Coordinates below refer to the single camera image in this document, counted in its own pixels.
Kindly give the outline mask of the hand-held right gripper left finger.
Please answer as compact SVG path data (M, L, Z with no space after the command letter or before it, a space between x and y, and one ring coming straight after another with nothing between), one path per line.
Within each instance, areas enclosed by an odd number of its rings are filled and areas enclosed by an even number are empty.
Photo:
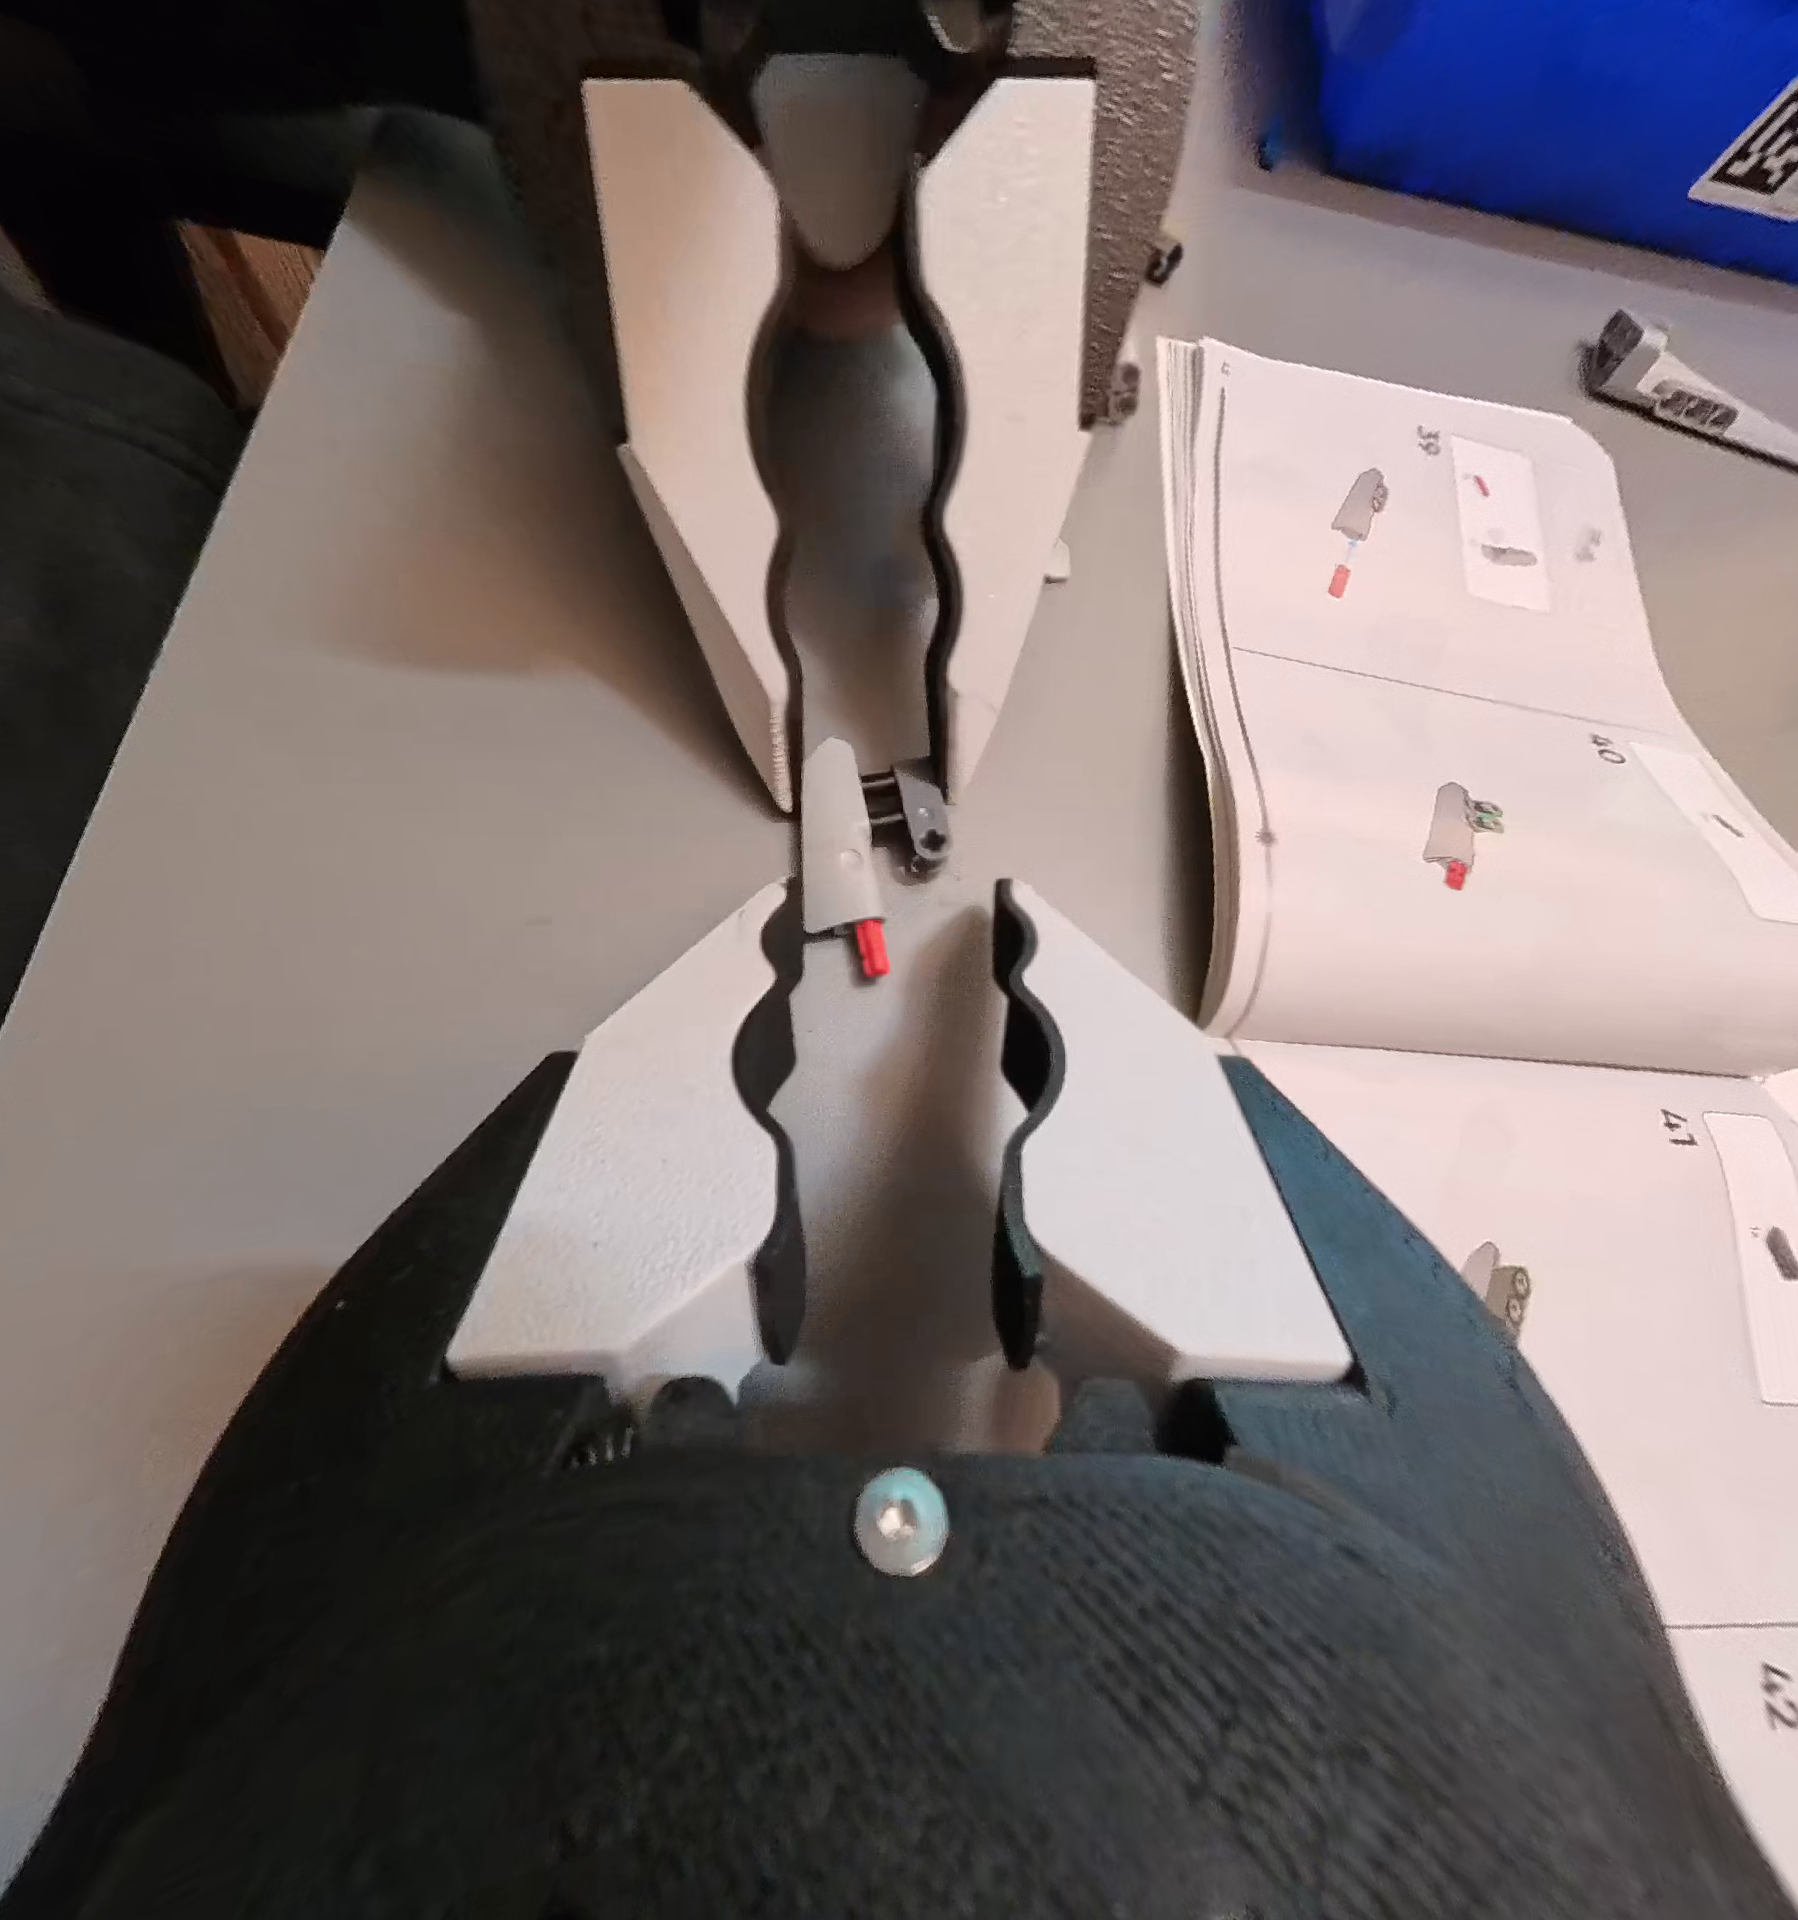
M457 1378L747 1380L806 1307L795 1145L805 963L767 883L576 1049L447 1364Z

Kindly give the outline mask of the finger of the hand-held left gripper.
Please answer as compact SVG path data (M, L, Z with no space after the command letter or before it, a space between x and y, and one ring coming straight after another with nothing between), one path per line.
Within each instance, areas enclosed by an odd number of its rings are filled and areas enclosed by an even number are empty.
M939 365L925 516L941 576L932 751L971 789L1031 635L1090 433L1078 416L1095 84L990 84L916 175L909 274Z
M795 675L771 624L779 517L753 449L753 357L782 292L767 170L691 85L583 85L623 407L623 474L720 701L795 809Z

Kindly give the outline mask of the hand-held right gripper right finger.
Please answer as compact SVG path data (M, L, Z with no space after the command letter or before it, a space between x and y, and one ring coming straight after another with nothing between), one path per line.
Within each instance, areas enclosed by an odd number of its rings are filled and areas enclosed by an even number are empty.
M1028 882L993 892L1005 1142L992 1315L1057 1380L1336 1383L1346 1333L1224 1059Z

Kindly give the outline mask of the grey toy brick assembly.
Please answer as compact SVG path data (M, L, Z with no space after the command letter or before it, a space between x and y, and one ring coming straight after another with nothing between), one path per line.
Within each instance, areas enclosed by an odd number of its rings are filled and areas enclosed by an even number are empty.
M953 852L953 820L925 762L864 775L841 738L821 740L805 762L797 856L806 939L848 943L860 979L890 976L885 909L875 852L891 839L912 877L933 877Z

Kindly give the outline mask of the blue plastic bin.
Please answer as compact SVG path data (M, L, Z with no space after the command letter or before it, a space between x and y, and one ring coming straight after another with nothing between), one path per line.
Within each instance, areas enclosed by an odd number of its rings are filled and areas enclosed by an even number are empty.
M1798 2L1313 2L1296 110L1356 184L1798 287L1687 189L1798 77Z

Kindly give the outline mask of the wooden furniture panel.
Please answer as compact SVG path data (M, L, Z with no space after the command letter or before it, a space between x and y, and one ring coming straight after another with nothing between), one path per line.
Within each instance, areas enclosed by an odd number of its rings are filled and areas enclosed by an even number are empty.
M178 222L176 233L230 394L245 412L256 412L305 312L325 252L200 222Z

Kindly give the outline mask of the open instruction booklet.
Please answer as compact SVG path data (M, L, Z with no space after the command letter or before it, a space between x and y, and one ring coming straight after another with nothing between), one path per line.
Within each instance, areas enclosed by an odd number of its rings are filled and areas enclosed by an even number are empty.
M1798 852L1570 421L1155 348L1200 1020L1529 1360L1798 1905Z

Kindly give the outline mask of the grey wedge toy piece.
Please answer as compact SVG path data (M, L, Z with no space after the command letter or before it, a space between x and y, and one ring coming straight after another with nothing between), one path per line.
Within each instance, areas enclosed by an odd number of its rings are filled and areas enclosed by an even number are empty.
M1708 446L1728 446L1798 472L1798 433L1705 378L1671 349L1663 327L1615 310L1584 348L1588 397L1630 409Z

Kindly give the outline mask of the black and white marker tag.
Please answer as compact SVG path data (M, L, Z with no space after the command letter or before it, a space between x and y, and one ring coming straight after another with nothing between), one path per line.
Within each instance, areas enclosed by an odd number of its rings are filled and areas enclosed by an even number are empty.
M1798 222L1798 77L1687 189L1708 208Z

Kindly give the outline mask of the dark cloth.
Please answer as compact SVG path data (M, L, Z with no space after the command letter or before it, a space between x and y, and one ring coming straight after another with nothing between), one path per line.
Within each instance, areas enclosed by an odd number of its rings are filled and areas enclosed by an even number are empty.
M0 1027L242 446L195 372L0 277Z

